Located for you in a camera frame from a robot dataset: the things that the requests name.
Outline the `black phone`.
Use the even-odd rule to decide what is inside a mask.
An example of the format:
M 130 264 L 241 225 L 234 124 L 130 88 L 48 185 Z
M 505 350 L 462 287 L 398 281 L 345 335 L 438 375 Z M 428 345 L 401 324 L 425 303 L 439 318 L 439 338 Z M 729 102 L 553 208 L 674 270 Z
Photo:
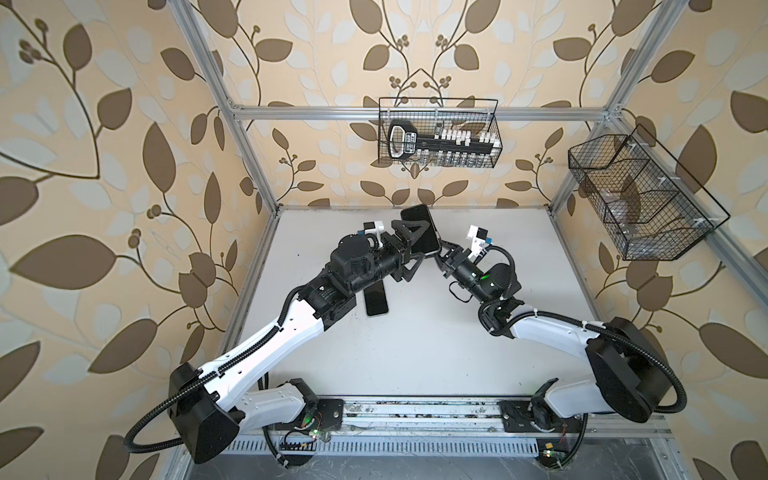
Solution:
M 408 224 L 416 241 L 412 246 L 412 252 L 432 257 L 441 250 L 440 238 L 429 207 L 419 204 L 401 211 L 400 217 Z

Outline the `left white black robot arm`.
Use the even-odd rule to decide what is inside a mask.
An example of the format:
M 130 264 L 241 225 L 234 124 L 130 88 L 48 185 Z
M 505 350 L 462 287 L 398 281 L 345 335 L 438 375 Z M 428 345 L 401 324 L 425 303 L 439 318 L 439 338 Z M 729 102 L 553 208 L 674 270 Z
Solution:
M 183 363 L 171 376 L 168 399 L 125 434 L 124 449 L 145 454 L 186 447 L 196 464 L 222 453 L 241 430 L 295 421 L 313 403 L 300 380 L 252 393 L 251 387 L 302 344 L 341 320 L 358 292 L 390 276 L 410 281 L 425 256 L 413 250 L 434 231 L 426 220 L 394 220 L 373 247 L 366 233 L 343 237 L 321 272 L 286 296 L 279 315 L 220 357 L 194 369 Z

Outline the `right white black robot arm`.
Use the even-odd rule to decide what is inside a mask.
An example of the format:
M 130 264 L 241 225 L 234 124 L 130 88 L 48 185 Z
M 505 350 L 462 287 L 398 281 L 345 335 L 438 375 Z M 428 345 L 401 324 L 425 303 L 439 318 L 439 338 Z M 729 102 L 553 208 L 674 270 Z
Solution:
M 435 259 L 445 277 L 478 301 L 478 320 L 491 336 L 529 340 L 589 367 L 579 377 L 545 381 L 528 400 L 521 416 L 543 433 L 565 433 L 571 418 L 579 424 L 570 446 L 540 448 L 536 460 L 541 467 L 562 470 L 574 460 L 592 415 L 617 414 L 645 423 L 654 414 L 687 407 L 682 381 L 630 321 L 580 320 L 525 305 L 515 296 L 521 285 L 512 255 L 488 241 L 469 249 L 443 241 Z

